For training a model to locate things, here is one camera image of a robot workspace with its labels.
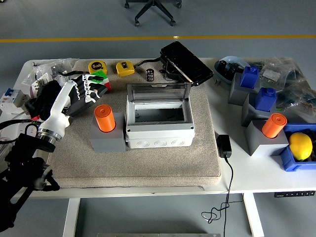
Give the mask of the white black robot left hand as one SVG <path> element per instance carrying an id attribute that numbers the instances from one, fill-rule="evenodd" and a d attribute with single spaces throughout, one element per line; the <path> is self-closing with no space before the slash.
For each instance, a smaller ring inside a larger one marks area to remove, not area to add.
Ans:
<path id="1" fill-rule="evenodd" d="M 38 136 L 62 139 L 72 118 L 94 105 L 108 91 L 108 85 L 108 79 L 90 74 L 68 80 L 57 95 L 50 116 L 39 126 Z"/>

